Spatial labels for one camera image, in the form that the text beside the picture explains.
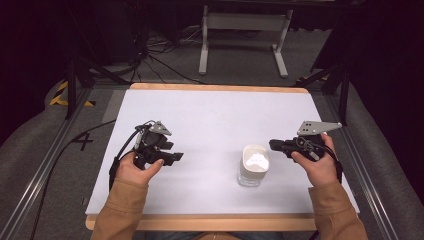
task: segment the cable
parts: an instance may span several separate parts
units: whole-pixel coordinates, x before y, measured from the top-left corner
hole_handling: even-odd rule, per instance
[[[122,146],[122,148],[121,148],[121,150],[119,151],[119,153],[118,153],[118,155],[116,155],[116,159],[120,159],[121,158],[121,154],[124,152],[124,150],[125,150],[125,148],[128,146],[128,144],[131,142],[131,140],[134,138],[134,136],[135,135],[137,135],[137,133],[142,133],[142,132],[144,132],[144,130],[146,129],[146,127],[148,127],[147,126],[147,124],[148,123],[156,123],[155,121],[153,121],[153,120],[149,120],[149,121],[147,121],[147,122],[145,122],[145,123],[143,123],[142,125],[139,125],[139,126],[136,126],[135,127],[135,132],[133,133],[133,134],[131,134],[131,136],[128,138],[128,140],[124,143],[124,145]]]
[[[155,54],[155,55],[162,54],[162,53],[170,53],[179,47],[190,45],[193,42],[201,43],[199,41],[190,40],[191,38],[198,35],[201,30],[202,30],[201,28],[198,28],[196,31],[191,33],[188,37],[178,40],[177,44],[174,44],[171,41],[165,40],[166,38],[161,35],[157,35],[157,34],[151,35],[147,41],[148,52],[150,54]],[[163,45],[162,49],[160,50],[152,49],[152,47],[158,47],[160,45]]]
[[[133,74],[131,75],[130,83],[132,83],[132,81],[133,81],[133,79],[134,79],[134,76],[135,76],[135,72],[136,72],[136,71],[137,71],[137,75],[138,75],[138,67],[140,66],[140,64],[141,64],[141,61],[140,61],[140,60],[137,60],[136,67],[134,68],[134,70],[133,70]]]
[[[199,83],[199,84],[206,84],[206,83],[201,82],[201,81],[199,81],[199,80],[191,79],[191,78],[189,78],[189,77],[186,77],[186,76],[182,75],[181,73],[177,72],[175,69],[173,69],[173,68],[171,68],[170,66],[168,66],[166,63],[164,63],[164,62],[160,61],[159,59],[157,59],[157,58],[153,57],[153,56],[152,56],[152,55],[150,55],[150,54],[149,54],[148,56],[149,56],[150,58],[153,58],[154,60],[158,61],[159,63],[161,63],[161,64],[162,64],[162,65],[164,65],[165,67],[169,68],[170,70],[172,70],[173,72],[175,72],[175,73],[176,73],[176,74],[178,74],[179,76],[183,77],[184,79],[187,79],[187,80],[190,80],[190,81],[193,81],[193,82],[197,82],[197,83]]]
[[[255,38],[255,37],[257,37],[259,35],[259,33],[261,31],[254,31],[254,30],[251,30],[251,31],[248,31],[248,30],[234,30],[232,32],[233,33],[236,33],[236,34],[238,34],[240,36],[243,36],[243,37]]]
[[[137,77],[138,77],[138,82],[141,83],[141,76],[140,76],[140,73],[138,72],[138,68],[137,68]]]
[[[36,232],[36,230],[37,230],[37,225],[38,225],[38,220],[40,219],[40,215],[41,215],[41,210],[43,209],[43,204],[44,204],[44,199],[45,199],[45,197],[46,197],[46,193],[47,193],[47,188],[48,188],[48,185],[49,185],[49,182],[50,182],[50,178],[51,178],[51,176],[52,176],[52,173],[53,173],[53,170],[54,170],[54,168],[56,167],[56,164],[57,164],[57,162],[59,161],[59,158],[60,158],[60,156],[63,154],[63,152],[65,151],[65,149],[72,143],[72,142],[75,142],[76,140],[78,140],[78,139],[80,139],[81,137],[83,137],[85,134],[87,134],[88,132],[90,132],[90,131],[92,131],[92,130],[94,130],[94,129],[97,129],[97,128],[100,128],[100,127],[103,127],[103,126],[105,126],[105,125],[108,125],[108,124],[110,124],[110,123],[113,123],[113,122],[115,122],[116,121],[116,119],[114,119],[114,120],[112,120],[112,121],[109,121],[109,122],[106,122],[106,123],[102,123],[102,124],[99,124],[99,125],[97,125],[97,126],[95,126],[95,127],[92,127],[92,128],[90,128],[90,129],[88,129],[88,130],[86,130],[86,131],[84,131],[84,132],[82,132],[82,133],[80,133],[80,134],[78,134],[76,137],[74,137],[74,138],[72,138],[71,139],[71,141],[69,141],[61,150],[60,150],[60,152],[59,152],[59,154],[57,155],[57,157],[56,157],[56,159],[54,160],[54,162],[53,162],[53,166],[52,166],[52,168],[50,169],[50,171],[49,171],[49,175],[47,176],[47,179],[46,179],[46,183],[45,183],[45,185],[44,185],[44,190],[43,190],[43,194],[42,194],[42,196],[41,196],[41,201],[40,201],[40,205],[38,206],[38,211],[37,211],[37,215],[36,215],[36,217],[35,217],[35,221],[34,221],[34,226],[33,226],[33,228],[32,228],[32,233],[31,233],[31,240],[33,240],[34,239],[34,237],[35,237],[35,232]]]
[[[167,83],[167,82],[165,82],[163,79],[162,79],[162,77],[160,76],[160,74],[158,73],[158,72],[156,72],[153,68],[152,68],[152,66],[150,66],[150,64],[148,64],[144,59],[143,59],[143,62],[145,63],[145,64],[147,64],[147,66],[149,66],[149,68],[150,68],[150,70],[152,70],[152,72],[154,72],[154,73],[156,73],[156,75],[158,75],[158,77],[159,77],[159,79],[163,82],[163,83]]]
[[[111,72],[117,76],[122,76],[125,75],[127,73],[130,73],[131,71],[133,71],[135,68],[137,67],[137,64],[133,64],[131,65],[129,68],[123,69],[123,70],[119,70],[119,71],[115,71],[115,72]],[[107,76],[99,73],[99,72],[90,72],[90,74],[95,77],[95,78],[107,78]]]

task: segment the brown jacket sleeve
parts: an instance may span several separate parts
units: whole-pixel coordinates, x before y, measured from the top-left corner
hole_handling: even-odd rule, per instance
[[[97,216],[91,240],[132,239],[146,203],[147,186],[115,178]]]
[[[362,221],[339,182],[310,188],[309,195],[321,239],[368,239]]]

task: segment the table leg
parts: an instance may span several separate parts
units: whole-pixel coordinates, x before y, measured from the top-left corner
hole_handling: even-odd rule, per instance
[[[293,10],[287,11],[286,18],[281,27],[280,40],[278,41],[278,44],[272,45],[275,61],[277,62],[277,66],[278,66],[278,71],[280,71],[280,76],[282,78],[288,77],[287,68],[286,68],[286,65],[284,64],[283,56],[281,55],[281,49],[283,48],[284,39],[286,38],[286,35],[287,35],[287,30],[290,25],[292,14],[293,14]]]
[[[203,8],[203,23],[202,23],[203,45],[200,53],[199,74],[205,75],[208,64],[208,6]]]

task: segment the paper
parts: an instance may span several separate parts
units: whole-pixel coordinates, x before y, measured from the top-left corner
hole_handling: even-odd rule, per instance
[[[310,94],[127,90],[86,214],[99,213],[113,158],[134,127],[149,120],[167,126],[174,143],[169,152],[184,156],[150,181],[144,214],[313,212],[305,171],[269,148],[270,139],[297,136],[303,121],[321,121]],[[259,187],[244,188],[237,171],[244,146],[252,143],[267,148],[270,166]],[[343,185],[359,212],[346,179]]]

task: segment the aluminum rail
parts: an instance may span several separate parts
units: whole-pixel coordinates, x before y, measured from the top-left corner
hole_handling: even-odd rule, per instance
[[[330,110],[333,116],[338,119],[337,109],[338,105],[336,100],[332,96],[326,96],[327,103],[330,105]],[[359,183],[364,190],[365,197],[367,198],[368,204],[374,214],[377,221],[378,227],[386,240],[397,240],[399,239],[393,225],[387,215],[387,212],[381,202],[380,195],[371,180],[370,175],[365,168],[364,161],[362,160],[358,149],[356,148],[355,142],[347,128],[340,129],[344,141],[349,149],[350,155],[352,156],[352,166],[355,170],[356,176],[358,177]]]
[[[15,210],[7,221],[4,229],[2,230],[0,234],[0,240],[14,239],[23,221],[25,220],[25,217],[27,216],[38,194],[40,193],[40,190],[43,188],[49,175],[49,172],[53,168],[54,160],[60,152],[61,147],[63,146],[63,141],[68,135],[69,130],[72,124],[74,123],[78,113],[84,106],[85,102],[88,100],[88,97],[91,93],[91,89],[88,88],[83,88],[80,91],[81,93],[79,94],[79,97],[77,99],[75,112],[68,120],[65,120],[62,126],[60,127],[55,139],[53,140],[52,145],[50,146],[46,156],[41,162],[40,167],[38,168],[34,177],[28,184],[24,194],[21,197],[21,200],[19,201],[18,205],[16,206]]]

